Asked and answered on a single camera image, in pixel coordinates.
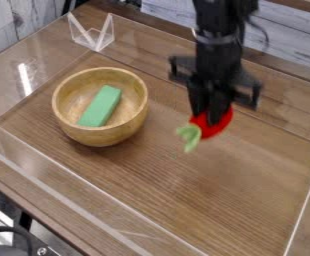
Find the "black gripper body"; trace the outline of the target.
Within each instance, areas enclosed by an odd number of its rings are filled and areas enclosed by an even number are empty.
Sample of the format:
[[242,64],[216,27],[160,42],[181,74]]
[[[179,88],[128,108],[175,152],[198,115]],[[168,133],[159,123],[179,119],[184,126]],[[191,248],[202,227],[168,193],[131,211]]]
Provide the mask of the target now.
[[227,72],[223,76],[216,76],[196,70],[196,58],[192,56],[171,56],[168,62],[171,66],[168,77],[172,81],[185,87],[188,82],[199,84],[207,89],[207,94],[210,85],[215,84],[230,90],[232,102],[250,109],[258,108],[262,83],[243,67],[239,67],[234,72]]

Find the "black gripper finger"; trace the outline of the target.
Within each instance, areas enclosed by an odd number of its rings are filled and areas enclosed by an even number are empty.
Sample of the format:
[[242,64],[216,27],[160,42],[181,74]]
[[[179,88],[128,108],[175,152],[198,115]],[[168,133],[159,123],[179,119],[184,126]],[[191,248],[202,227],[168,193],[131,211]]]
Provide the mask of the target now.
[[232,94],[228,89],[211,84],[208,88],[208,125],[216,125],[232,102]]
[[192,115],[198,116],[207,108],[208,94],[207,89],[192,82],[187,83],[188,100],[191,105]]

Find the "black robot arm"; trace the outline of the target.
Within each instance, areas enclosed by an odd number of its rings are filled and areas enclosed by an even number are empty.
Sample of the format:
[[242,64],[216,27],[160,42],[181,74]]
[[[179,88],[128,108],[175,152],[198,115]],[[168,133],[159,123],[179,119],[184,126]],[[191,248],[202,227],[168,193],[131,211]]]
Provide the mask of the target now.
[[222,122],[234,102],[258,107],[262,82],[242,65],[246,25],[266,30],[251,21],[259,0],[192,0],[195,8],[195,55],[168,58],[169,79],[184,84],[192,115],[206,113],[208,126]]

